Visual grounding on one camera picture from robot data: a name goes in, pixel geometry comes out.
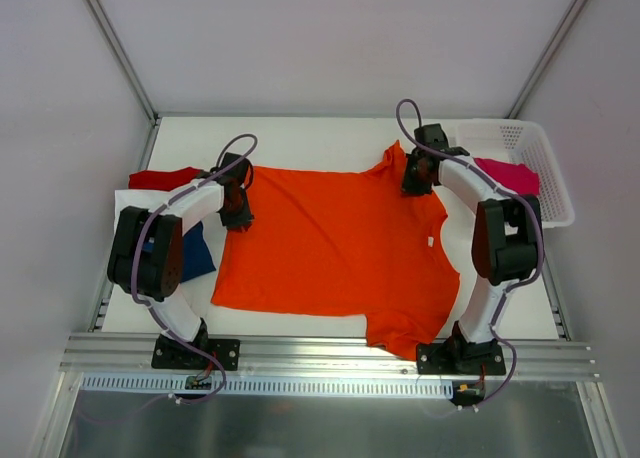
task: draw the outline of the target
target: orange cloth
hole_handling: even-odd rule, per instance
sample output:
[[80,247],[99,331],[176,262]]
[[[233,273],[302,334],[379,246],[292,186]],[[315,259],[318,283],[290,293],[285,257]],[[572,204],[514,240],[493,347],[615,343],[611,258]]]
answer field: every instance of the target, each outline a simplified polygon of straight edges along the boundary
[[396,142],[364,173],[255,167],[255,221],[228,233],[213,294],[242,310],[364,313],[367,343],[415,360],[449,317],[459,275],[440,242],[447,213],[435,194],[402,196]]

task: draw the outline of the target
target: cable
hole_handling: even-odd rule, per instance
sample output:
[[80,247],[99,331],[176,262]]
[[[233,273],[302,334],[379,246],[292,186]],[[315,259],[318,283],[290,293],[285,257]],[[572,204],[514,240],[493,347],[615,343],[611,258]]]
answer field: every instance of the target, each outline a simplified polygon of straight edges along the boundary
[[193,398],[193,399],[188,399],[188,400],[187,399],[178,398],[178,400],[176,400],[178,403],[184,402],[184,403],[195,404],[195,403],[202,403],[202,402],[205,402],[205,401],[209,401],[213,396],[215,396],[225,386],[227,386],[227,374],[225,373],[222,364],[217,360],[217,358],[215,358],[214,356],[212,356],[212,355],[210,355],[208,353],[205,353],[204,351],[196,348],[195,346],[193,346],[190,343],[188,343],[185,340],[183,340],[173,330],[169,329],[169,327],[162,321],[162,318],[160,318],[160,316],[158,315],[156,310],[154,310],[154,308],[151,306],[151,303],[148,300],[146,300],[144,298],[141,299],[141,298],[138,297],[138,269],[140,267],[140,256],[142,254],[142,247],[143,247],[144,242],[146,240],[147,234],[149,233],[149,228],[151,227],[151,223],[160,215],[160,213],[162,213],[163,211],[167,210],[171,205],[173,205],[177,201],[181,200],[185,196],[189,195],[190,193],[193,193],[194,191],[196,191],[199,188],[203,187],[207,183],[215,180],[217,177],[219,177],[223,173],[226,173],[227,171],[229,171],[230,169],[232,169],[233,167],[238,165],[242,160],[244,160],[251,153],[253,153],[253,150],[255,150],[256,146],[258,145],[258,138],[255,135],[251,134],[251,133],[244,133],[242,135],[236,136],[233,140],[231,140],[229,143],[227,143],[227,145],[223,148],[222,153],[224,153],[226,150],[229,149],[229,147],[231,145],[233,145],[236,141],[241,140],[242,138],[251,138],[251,139],[253,139],[253,143],[249,147],[249,150],[247,150],[242,156],[240,156],[239,158],[237,158],[236,160],[234,160],[232,163],[230,163],[229,165],[225,166],[224,168],[217,170],[215,173],[213,173],[208,178],[205,178],[204,180],[202,180],[197,185],[192,185],[192,186],[186,188],[185,190],[180,191],[176,195],[172,196],[169,199],[169,201],[167,202],[166,205],[160,205],[155,211],[153,211],[149,215],[149,217],[145,221],[144,225],[142,225],[142,230],[140,231],[140,237],[138,238],[138,242],[136,243],[136,249],[135,249],[135,252],[134,252],[134,255],[133,255],[133,265],[131,267],[131,298],[133,298],[133,301],[135,301],[138,304],[145,305],[149,309],[149,313],[151,314],[151,317],[153,318],[153,320],[158,324],[158,326],[160,327],[160,329],[164,333],[169,335],[170,338],[172,338],[173,340],[175,340],[178,343],[180,343],[183,347],[185,347],[187,350],[191,351],[192,353],[196,353],[196,354],[206,358],[207,360],[209,360],[211,363],[213,363],[213,365],[218,370],[220,370],[220,374],[222,375],[222,381],[221,381],[220,385],[218,385],[218,387],[215,388],[214,390],[212,390],[210,393],[204,395],[201,398]]
[[524,207],[525,211],[529,215],[529,219],[533,223],[533,229],[536,235],[536,246],[538,248],[538,260],[536,263],[536,269],[529,278],[519,281],[517,283],[513,283],[505,288],[504,292],[502,293],[502,297],[500,298],[500,303],[498,303],[498,307],[496,308],[496,312],[494,313],[493,317],[491,318],[491,322],[489,323],[489,329],[493,337],[496,339],[496,341],[498,341],[498,343],[503,344],[504,346],[509,348],[509,350],[511,351],[511,354],[512,354],[511,369],[509,370],[507,377],[500,384],[500,386],[482,401],[482,405],[484,405],[485,403],[491,401],[498,393],[500,393],[509,384],[509,382],[513,378],[513,375],[516,371],[516,364],[518,362],[518,354],[516,352],[516,348],[509,341],[505,340],[500,335],[498,335],[496,331],[496,323],[498,322],[498,318],[500,317],[500,314],[502,313],[502,309],[504,308],[504,305],[507,301],[507,294],[515,290],[516,288],[520,288],[522,286],[526,286],[533,283],[538,279],[538,277],[542,273],[542,262],[544,260],[544,243],[542,241],[542,230],[540,229],[538,218],[536,217],[536,214],[533,211],[533,208],[527,202],[527,200],[525,200],[524,198],[522,198],[520,195],[516,193],[511,193],[507,190],[502,189],[499,185],[496,184],[493,178],[487,175],[480,168],[456,156],[447,155],[446,153],[441,153],[437,150],[424,146],[423,144],[419,143],[413,136],[411,136],[411,134],[407,131],[404,124],[402,123],[402,117],[400,116],[400,109],[402,108],[402,105],[404,105],[405,103],[410,104],[415,110],[418,118],[419,126],[422,126],[422,116],[420,114],[420,108],[418,108],[418,104],[410,98],[405,98],[403,100],[400,100],[400,102],[398,102],[398,104],[396,105],[396,121],[398,122],[398,126],[400,127],[400,130],[402,131],[404,136],[411,143],[413,143],[415,146],[417,146],[421,150],[424,150],[425,152],[429,153],[430,155],[435,156],[436,158],[440,158],[441,160],[453,160],[455,163],[458,163],[464,166],[465,168],[471,170],[474,174],[480,177],[482,181],[484,181],[487,185],[493,188],[496,193],[502,196],[506,196],[507,198],[513,198],[516,201],[518,201]]

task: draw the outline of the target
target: white laundry basket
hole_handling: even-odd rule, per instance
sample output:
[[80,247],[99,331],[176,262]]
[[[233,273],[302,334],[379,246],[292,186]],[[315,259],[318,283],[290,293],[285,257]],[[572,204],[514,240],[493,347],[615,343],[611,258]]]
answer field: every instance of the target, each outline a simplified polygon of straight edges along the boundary
[[457,126],[454,146],[479,158],[523,163],[540,177],[542,227],[569,226],[575,213],[558,162],[542,127],[530,121],[464,120]]

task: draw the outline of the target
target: wall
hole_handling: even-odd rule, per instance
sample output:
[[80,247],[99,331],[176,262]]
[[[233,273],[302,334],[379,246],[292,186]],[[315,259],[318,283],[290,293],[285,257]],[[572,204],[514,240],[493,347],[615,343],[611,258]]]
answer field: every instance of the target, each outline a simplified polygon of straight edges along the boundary
[[593,0],[523,118],[542,124],[576,208],[546,236],[574,338],[595,344],[630,456],[640,456],[640,7]]
[[0,0],[0,443],[27,451],[95,306],[147,122],[82,0]]
[[160,112],[504,116],[571,0],[101,0]]

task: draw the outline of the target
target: folded cloth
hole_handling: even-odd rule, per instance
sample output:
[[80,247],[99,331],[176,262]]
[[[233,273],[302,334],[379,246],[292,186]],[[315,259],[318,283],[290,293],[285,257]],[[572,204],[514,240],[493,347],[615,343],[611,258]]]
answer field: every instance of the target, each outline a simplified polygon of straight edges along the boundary
[[520,195],[540,194],[540,178],[526,165],[514,165],[489,158],[474,158],[473,161],[491,178]]
[[[140,171],[129,176],[129,189],[171,191],[193,180],[200,170],[183,168],[177,171]],[[211,252],[203,237],[202,222],[193,226],[182,237],[181,283],[216,271]]]
[[323,316],[365,314],[367,343],[415,360],[447,321],[459,287],[440,240],[434,193],[403,196],[396,142],[364,173],[256,166],[255,215],[228,233],[212,301],[230,308]]

